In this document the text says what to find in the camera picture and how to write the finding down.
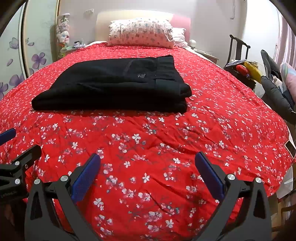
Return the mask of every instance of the yellow bag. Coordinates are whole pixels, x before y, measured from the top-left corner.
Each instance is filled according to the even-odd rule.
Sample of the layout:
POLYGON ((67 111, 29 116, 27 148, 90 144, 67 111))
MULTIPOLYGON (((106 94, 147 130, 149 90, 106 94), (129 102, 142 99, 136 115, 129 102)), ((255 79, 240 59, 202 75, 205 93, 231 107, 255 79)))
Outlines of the yellow bag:
POLYGON ((261 77, 263 76, 263 73, 249 62, 244 62, 244 66, 249 70, 252 79, 261 84, 261 77))

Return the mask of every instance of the pink striped curtain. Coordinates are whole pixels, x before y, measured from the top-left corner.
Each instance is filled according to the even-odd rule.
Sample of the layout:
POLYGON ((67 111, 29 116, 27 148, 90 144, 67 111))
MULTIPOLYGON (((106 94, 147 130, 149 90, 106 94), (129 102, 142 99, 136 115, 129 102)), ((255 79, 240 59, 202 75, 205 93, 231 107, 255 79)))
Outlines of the pink striped curtain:
POLYGON ((296 41, 295 34, 285 18, 279 12, 279 40, 274 61, 280 65, 288 63, 296 68, 296 41))

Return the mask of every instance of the smartphone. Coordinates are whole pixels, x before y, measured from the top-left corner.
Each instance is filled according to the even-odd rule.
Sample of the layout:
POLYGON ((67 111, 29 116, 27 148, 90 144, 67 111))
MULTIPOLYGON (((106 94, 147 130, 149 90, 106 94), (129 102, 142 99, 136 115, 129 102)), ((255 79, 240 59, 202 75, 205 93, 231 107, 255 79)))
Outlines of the smartphone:
POLYGON ((294 159, 295 155, 296 155, 296 149, 293 146, 293 144, 290 141, 287 141, 286 144, 285 144, 285 148, 287 149, 287 151, 290 153, 290 155, 294 159))

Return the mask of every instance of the cable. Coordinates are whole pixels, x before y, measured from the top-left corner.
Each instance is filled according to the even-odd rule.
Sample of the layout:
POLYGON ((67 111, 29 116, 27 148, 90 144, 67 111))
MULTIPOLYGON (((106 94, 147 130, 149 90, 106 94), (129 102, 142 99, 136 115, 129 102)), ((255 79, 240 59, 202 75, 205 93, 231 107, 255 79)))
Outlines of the cable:
POLYGON ((233 7, 233 14, 232 14, 232 18, 230 18, 230 19, 234 20, 234 18, 235 18, 235 0, 233 0, 233 2, 232 2, 232 7, 233 7))

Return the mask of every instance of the headboard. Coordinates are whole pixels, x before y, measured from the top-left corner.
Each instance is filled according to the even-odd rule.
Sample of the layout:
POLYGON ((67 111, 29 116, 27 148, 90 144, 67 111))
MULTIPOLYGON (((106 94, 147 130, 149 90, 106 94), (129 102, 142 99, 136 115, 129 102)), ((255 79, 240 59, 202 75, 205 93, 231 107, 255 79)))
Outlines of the headboard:
POLYGON ((167 19, 175 28, 185 28, 185 40, 188 42, 190 37, 190 18, 179 16, 173 13, 158 12, 151 10, 116 10, 98 13, 96 20, 96 41, 108 41, 109 25, 112 20, 131 19, 131 18, 160 18, 167 19))

